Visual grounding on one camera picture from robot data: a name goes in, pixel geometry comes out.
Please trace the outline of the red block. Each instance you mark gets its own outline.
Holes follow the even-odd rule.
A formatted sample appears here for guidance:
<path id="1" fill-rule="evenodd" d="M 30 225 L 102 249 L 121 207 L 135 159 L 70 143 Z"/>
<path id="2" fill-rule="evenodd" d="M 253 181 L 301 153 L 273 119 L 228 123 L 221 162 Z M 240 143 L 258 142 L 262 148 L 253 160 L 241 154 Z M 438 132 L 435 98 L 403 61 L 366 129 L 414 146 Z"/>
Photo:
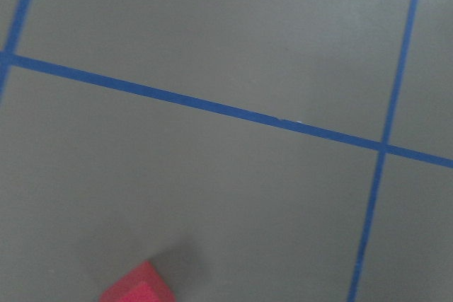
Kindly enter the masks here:
<path id="1" fill-rule="evenodd" d="M 98 300 L 174 302 L 176 298 L 150 261 L 144 261 L 108 287 Z"/>

